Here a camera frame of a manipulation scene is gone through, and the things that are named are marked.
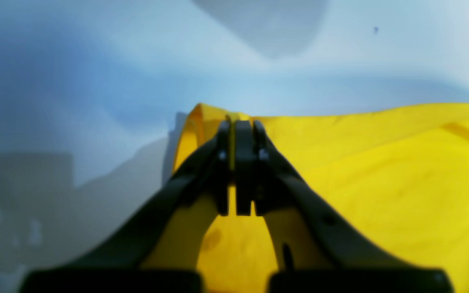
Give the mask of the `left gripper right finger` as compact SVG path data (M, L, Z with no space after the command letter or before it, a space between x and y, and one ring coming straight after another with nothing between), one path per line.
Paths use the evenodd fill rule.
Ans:
M452 293L447 274L389 254L316 194L253 124L255 210L277 256L270 293Z

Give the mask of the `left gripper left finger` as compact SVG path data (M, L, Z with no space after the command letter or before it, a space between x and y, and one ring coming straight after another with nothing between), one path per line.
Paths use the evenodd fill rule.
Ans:
M33 271L21 293L201 293L199 251L210 225L249 216L255 194L255 135L249 121L224 120L170 180L103 243L65 265Z

